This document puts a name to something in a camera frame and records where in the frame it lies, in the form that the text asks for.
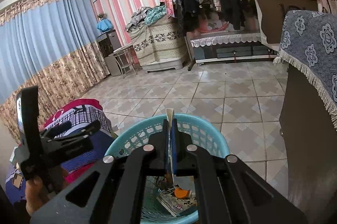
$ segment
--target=blue curtain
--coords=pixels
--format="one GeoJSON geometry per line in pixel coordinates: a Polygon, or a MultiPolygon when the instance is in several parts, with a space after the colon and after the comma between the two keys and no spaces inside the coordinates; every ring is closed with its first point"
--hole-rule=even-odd
{"type": "Polygon", "coordinates": [[[0,27],[0,104],[26,80],[100,32],[90,0],[58,0],[0,27]]]}

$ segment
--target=fringe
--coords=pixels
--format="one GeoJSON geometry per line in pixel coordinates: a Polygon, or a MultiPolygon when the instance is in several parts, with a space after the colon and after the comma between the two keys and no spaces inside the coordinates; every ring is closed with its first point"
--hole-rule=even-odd
{"type": "Polygon", "coordinates": [[[316,88],[318,95],[322,99],[325,109],[331,116],[331,121],[333,123],[334,128],[337,130],[337,107],[335,105],[334,100],[330,97],[328,92],[326,91],[324,85],[321,80],[310,70],[308,66],[301,63],[295,57],[289,55],[283,49],[280,48],[279,56],[274,59],[273,63],[281,63],[282,61],[286,61],[291,64],[299,71],[301,71],[308,79],[309,83],[316,88]]]}

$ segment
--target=stool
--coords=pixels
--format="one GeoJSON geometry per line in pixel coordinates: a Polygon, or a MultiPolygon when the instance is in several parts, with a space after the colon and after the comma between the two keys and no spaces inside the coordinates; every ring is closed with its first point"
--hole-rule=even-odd
{"type": "Polygon", "coordinates": [[[117,61],[117,64],[118,64],[119,68],[121,69],[123,79],[124,79],[125,74],[126,74],[126,71],[125,71],[126,68],[131,67],[132,70],[134,71],[134,73],[137,74],[136,70],[134,70],[134,59],[133,59],[132,54],[131,54],[131,49],[133,47],[134,47],[133,44],[128,44],[128,45],[125,45],[125,46],[122,46],[122,47],[116,49],[112,53],[112,55],[116,58],[116,61],[117,61]],[[123,61],[120,57],[122,55],[124,55],[125,58],[126,58],[126,61],[127,61],[126,64],[123,63],[123,61]]]}

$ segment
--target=laundry basket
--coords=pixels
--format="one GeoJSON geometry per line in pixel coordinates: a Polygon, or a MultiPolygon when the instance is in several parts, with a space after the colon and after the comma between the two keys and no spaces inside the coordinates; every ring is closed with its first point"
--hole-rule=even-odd
{"type": "MultiPolygon", "coordinates": [[[[208,150],[211,155],[224,158],[230,152],[225,138],[208,121],[188,114],[175,114],[178,130],[188,133],[195,145],[208,150]]],[[[162,131],[166,115],[158,115],[143,120],[118,137],[109,147],[106,155],[122,157],[134,149],[148,143],[149,136],[162,131]]],[[[147,177],[142,208],[141,223],[192,224],[198,220],[198,211],[187,216],[173,217],[156,199],[158,188],[154,177],[147,177]]]]}

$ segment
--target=silver bolt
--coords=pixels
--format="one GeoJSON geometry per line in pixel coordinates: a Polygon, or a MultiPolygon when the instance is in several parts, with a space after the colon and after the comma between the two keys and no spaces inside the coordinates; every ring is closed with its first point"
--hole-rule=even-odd
{"type": "Polygon", "coordinates": [[[229,155],[229,156],[227,157],[227,161],[228,161],[229,163],[236,163],[236,162],[238,161],[238,158],[237,158],[237,156],[229,155]]]}
{"type": "Polygon", "coordinates": [[[146,144],[143,146],[143,150],[146,152],[150,152],[154,149],[154,146],[152,144],[146,144]]]}
{"type": "Polygon", "coordinates": [[[188,146],[186,146],[186,149],[190,152],[194,152],[198,149],[198,146],[196,146],[194,144],[189,144],[188,146]]]}
{"type": "Polygon", "coordinates": [[[107,155],[103,158],[103,162],[104,163],[111,163],[115,160],[115,158],[113,156],[107,155]]]}

